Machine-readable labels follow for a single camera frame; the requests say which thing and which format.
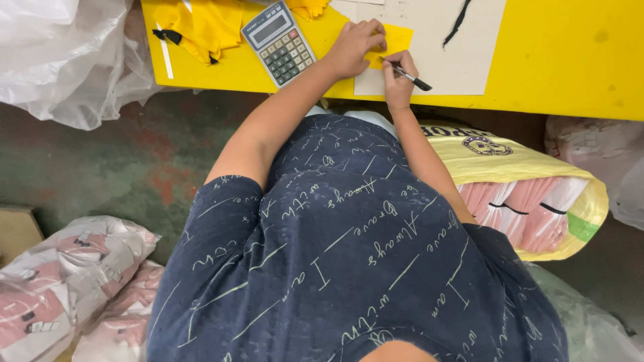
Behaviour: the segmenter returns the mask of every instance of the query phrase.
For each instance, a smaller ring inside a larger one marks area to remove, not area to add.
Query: left hand
[[[369,67],[370,62],[364,57],[371,48],[379,45],[382,51],[387,50],[384,35],[384,26],[376,19],[357,24],[348,22],[321,61],[330,65],[338,79],[360,75]]]

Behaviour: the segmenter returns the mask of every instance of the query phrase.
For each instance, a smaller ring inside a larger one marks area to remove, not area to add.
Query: yellow fabric
[[[481,132],[467,127],[441,125],[438,121],[422,120],[419,122],[432,136],[427,141],[434,148],[440,159],[450,171],[457,185],[470,182],[512,182],[550,176],[577,176],[589,179],[581,195],[568,209],[568,218],[577,217],[583,220],[583,227],[572,223],[568,233],[554,252],[535,253],[516,249],[517,255],[527,262],[561,260],[578,252],[590,237],[599,229],[608,213],[608,194],[606,186],[593,177],[590,172],[567,164],[554,157],[539,153],[506,138],[497,137],[489,132]],[[494,142],[496,149],[506,148],[506,155],[479,155],[472,152],[464,141],[470,134],[479,134]],[[580,240],[576,235],[583,235]]]
[[[412,43],[413,29],[390,24],[384,24],[384,29],[387,34],[384,37],[387,40],[387,51],[381,52],[378,46],[371,49],[365,56],[371,62],[369,68],[382,69],[383,62],[379,57],[408,50]]]
[[[182,35],[179,45],[206,66],[219,60],[223,49],[241,43],[244,3],[237,0],[192,0],[192,12],[183,1],[160,3],[153,17],[165,30]]]
[[[328,0],[286,0],[286,5],[294,14],[302,16],[307,21],[322,15]]]

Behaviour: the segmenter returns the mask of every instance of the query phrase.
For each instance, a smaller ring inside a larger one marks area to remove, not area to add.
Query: pink clothing in plastic
[[[526,228],[527,215],[560,181],[560,177],[519,180],[501,207],[500,232],[507,235],[513,247],[518,247]]]
[[[164,268],[146,260],[99,324],[81,337],[72,362],[145,362],[147,323]]]
[[[53,361],[158,239],[127,220],[79,218],[2,268],[0,361]]]
[[[514,190],[516,181],[507,184],[500,184],[495,193],[492,201],[488,203],[485,210],[475,219],[480,225],[489,226],[493,229],[499,230],[501,226],[501,205],[506,201],[512,190]]]
[[[496,195],[501,184],[498,182],[472,182],[471,184],[457,185],[456,188],[463,197],[465,205],[472,216],[485,213],[488,204]]]
[[[532,210],[526,221],[523,240],[519,247],[531,252],[554,251],[568,232],[566,211],[581,195],[588,180],[563,177],[559,184]]]

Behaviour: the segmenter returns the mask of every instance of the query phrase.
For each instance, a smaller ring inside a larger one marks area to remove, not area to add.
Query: green tape
[[[570,212],[566,215],[568,216],[568,232],[585,243],[590,241],[600,228],[599,225],[591,224]]]

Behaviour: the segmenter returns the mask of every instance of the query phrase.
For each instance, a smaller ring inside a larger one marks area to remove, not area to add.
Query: pen
[[[392,66],[393,66],[393,69],[395,71],[397,71],[401,75],[404,75],[407,79],[409,79],[412,83],[414,83],[416,85],[416,87],[420,88],[423,91],[431,90],[431,86],[429,84],[423,82],[422,80],[420,80],[418,78],[414,78],[411,75],[407,74],[407,72],[404,69],[402,69],[400,66],[397,66],[397,65],[394,65],[394,64],[392,64]]]

